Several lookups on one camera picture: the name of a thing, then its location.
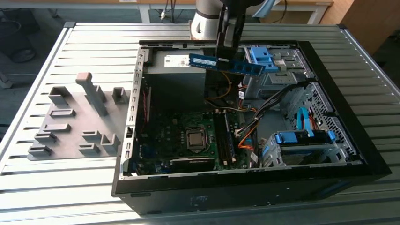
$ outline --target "blue plastic clip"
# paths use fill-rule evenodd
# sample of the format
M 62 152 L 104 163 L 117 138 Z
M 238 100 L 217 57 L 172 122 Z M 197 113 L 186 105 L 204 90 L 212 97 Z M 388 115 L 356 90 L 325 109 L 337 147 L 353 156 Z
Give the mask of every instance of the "blue plastic clip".
M 308 119 L 308 111 L 305 107 L 300 107 L 297 111 L 297 130 L 302 130 L 301 126 L 301 116 L 304 118 L 304 130 L 306 130 L 309 137 L 313 137 L 313 132 L 310 128 L 310 120 Z
M 254 64 L 265 66 L 264 72 L 278 72 L 280 69 L 273 64 L 266 47 L 252 47 L 249 50 Z
M 274 135 L 274 139 L 276 139 L 276 143 L 280 144 L 282 141 L 281 141 L 281 137 L 280 137 L 280 134 Z
M 294 132 L 281 132 L 280 136 L 282 138 L 284 143 L 296 143 L 297 142 L 297 137 Z
M 329 138 L 330 138 L 332 141 L 336 140 L 336 135 L 334 135 L 333 131 L 330 131 L 330 130 L 328 131 L 328 136 L 329 136 Z
M 266 154 L 266 151 L 269 150 L 269 146 L 266 146 L 265 148 L 264 148 L 264 151 L 262 151 L 262 157 L 264 157 L 264 155 Z

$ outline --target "floor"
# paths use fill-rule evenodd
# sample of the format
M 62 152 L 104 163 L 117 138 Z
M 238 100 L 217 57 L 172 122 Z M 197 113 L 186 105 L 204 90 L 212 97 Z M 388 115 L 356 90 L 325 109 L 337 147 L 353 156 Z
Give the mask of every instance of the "floor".
M 106 22 L 106 23 L 140 23 L 140 13 L 134 9 L 60 9 L 57 17 L 53 18 L 46 9 L 32 10 L 34 18 L 40 25 L 40 32 L 29 35 L 29 40 L 36 49 L 37 55 L 33 60 L 25 63 L 12 63 L 10 60 L 0 53 L 0 70 L 8 75 L 13 82 L 12 89 L 0 89 L 0 138 L 6 131 L 6 125 L 10 124 L 20 104 L 25 98 L 34 75 L 38 73 L 46 55 L 50 51 L 57 35 L 62 29 L 65 21 L 76 22 Z M 152 23 L 160 23 L 160 13 L 156 10 L 149 12 L 149 20 Z M 177 23 L 186 23 L 193 18 L 194 10 L 184 10 L 176 19 Z M 170 13 L 162 23 L 170 22 Z M 248 23 L 257 23 L 253 18 L 246 18 Z M 377 53 L 373 55 L 376 61 L 382 66 L 384 71 L 400 85 L 400 41 L 388 38 Z

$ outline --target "silver metal panel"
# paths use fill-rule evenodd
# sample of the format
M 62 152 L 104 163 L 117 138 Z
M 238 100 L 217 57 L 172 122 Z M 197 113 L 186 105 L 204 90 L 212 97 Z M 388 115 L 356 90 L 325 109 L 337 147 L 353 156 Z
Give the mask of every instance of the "silver metal panel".
M 64 29 L 0 144 L 0 222 L 6 224 L 398 224 L 400 97 L 349 33 L 336 26 L 248 24 L 246 40 L 308 40 L 329 69 L 393 174 L 317 202 L 140 218 L 110 197 L 114 158 L 29 161 L 49 108 L 46 93 L 92 72 L 104 91 L 132 88 L 138 40 L 189 39 L 185 24 L 77 23 Z

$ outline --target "aluminum table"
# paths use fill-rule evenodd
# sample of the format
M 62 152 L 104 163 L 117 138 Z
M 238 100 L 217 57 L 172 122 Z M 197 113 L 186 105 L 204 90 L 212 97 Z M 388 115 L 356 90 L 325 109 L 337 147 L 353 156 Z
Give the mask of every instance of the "aluminum table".
M 77 23 L 64 28 L 0 144 L 0 222 L 6 224 L 398 224 L 400 91 L 345 29 L 248 24 L 245 40 L 308 40 L 393 174 L 328 199 L 262 207 L 140 217 L 110 197 L 113 157 L 29 161 L 53 86 L 81 90 L 92 72 L 102 91 L 132 87 L 140 40 L 189 39 L 186 24 Z

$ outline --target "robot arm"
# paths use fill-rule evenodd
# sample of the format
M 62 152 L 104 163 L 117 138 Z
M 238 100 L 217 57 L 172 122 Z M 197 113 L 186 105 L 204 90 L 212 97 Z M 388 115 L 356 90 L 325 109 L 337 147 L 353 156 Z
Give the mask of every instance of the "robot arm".
M 264 0 L 220 0 L 222 2 L 218 31 L 217 31 L 217 69 L 229 69 L 229 60 L 233 58 L 241 37 L 245 11 Z
M 190 38 L 197 40 L 216 39 L 217 47 L 216 57 L 201 57 L 192 54 L 189 65 L 234 73 L 234 66 L 241 64 L 233 57 L 238 48 L 245 14 L 262 17 L 278 2 L 280 0 L 197 0 L 196 14 L 190 23 Z M 249 65 L 249 63 L 245 64 L 248 64 L 245 65 L 246 68 L 256 66 Z M 249 71 L 244 71 L 244 74 L 254 75 Z

